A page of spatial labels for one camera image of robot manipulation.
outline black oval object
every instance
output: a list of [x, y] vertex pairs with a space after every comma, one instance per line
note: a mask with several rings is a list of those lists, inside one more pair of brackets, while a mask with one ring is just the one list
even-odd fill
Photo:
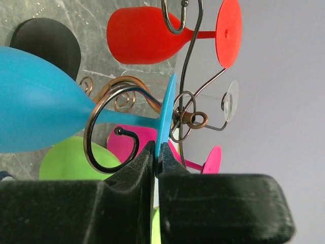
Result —
[[57, 66], [76, 80], [81, 50], [75, 35], [64, 24], [49, 18], [33, 18], [21, 23], [10, 47], [31, 53]]

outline transparent disc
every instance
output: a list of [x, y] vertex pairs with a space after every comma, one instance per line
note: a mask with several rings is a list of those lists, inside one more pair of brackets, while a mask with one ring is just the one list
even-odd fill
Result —
[[223, 112], [224, 118], [227, 122], [230, 122], [236, 113], [239, 97], [239, 85], [237, 81], [233, 81], [225, 95]]

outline gray tile floor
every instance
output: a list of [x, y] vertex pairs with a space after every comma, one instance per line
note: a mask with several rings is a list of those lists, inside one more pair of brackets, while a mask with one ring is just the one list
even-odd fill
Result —
[[[162, 100], [175, 67], [176, 57], [157, 65], [129, 66], [120, 64], [110, 53], [106, 42], [106, 25], [110, 15], [118, 8], [133, 6], [159, 6], [160, 0], [13, 0], [0, 2], [0, 45], [9, 45], [12, 33], [21, 22], [47, 17], [65, 24], [76, 36], [82, 60], [77, 81], [89, 75], [94, 79], [92, 96], [112, 78], [122, 74], [135, 75]], [[169, 10], [178, 16], [179, 1], [169, 1]], [[148, 117], [157, 116], [143, 97], [137, 97], [132, 113]], [[97, 125], [93, 141], [105, 146], [113, 124]], [[8, 170], [17, 179], [38, 179], [40, 163], [49, 148], [21, 154], [0, 154], [0, 171]]]

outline marble floor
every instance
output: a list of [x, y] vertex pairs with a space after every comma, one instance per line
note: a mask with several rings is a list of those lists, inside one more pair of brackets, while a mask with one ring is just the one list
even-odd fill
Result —
[[[169, 11], [180, 12], [179, 1], [168, 1]], [[111, 79], [123, 74], [142, 79], [151, 93], [162, 100], [176, 57], [156, 65], [123, 65], [116, 61], [106, 42], [106, 25], [118, 8], [159, 6], [160, 0], [12, 0], [0, 2], [0, 45], [8, 46], [20, 23], [31, 18], [47, 17], [65, 24], [76, 36], [81, 48], [81, 65], [77, 82], [84, 76], [94, 79], [91, 98]], [[132, 113], [157, 117], [143, 97], [137, 96]], [[113, 124], [96, 125], [93, 141], [105, 146]], [[17, 179], [38, 179], [40, 163], [49, 148], [20, 154], [0, 154], [0, 171], [7, 170]]]

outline white wall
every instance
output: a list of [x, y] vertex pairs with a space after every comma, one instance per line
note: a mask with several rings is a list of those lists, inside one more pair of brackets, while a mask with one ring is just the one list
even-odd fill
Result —
[[[204, 0], [202, 30], [215, 28], [220, 4], [221, 0]], [[213, 146], [221, 145], [222, 173], [275, 177], [297, 225], [293, 243], [324, 243], [325, 2], [242, 0], [240, 4], [243, 37], [237, 61], [198, 98], [209, 123], [221, 126], [220, 99], [231, 81], [238, 80], [237, 114], [223, 132], [193, 132], [184, 143], [186, 158], [202, 163]], [[197, 7], [196, 1], [190, 1], [190, 28]], [[178, 55], [179, 77], [187, 47]], [[220, 69], [214, 40], [198, 40], [185, 89], [194, 92]]]

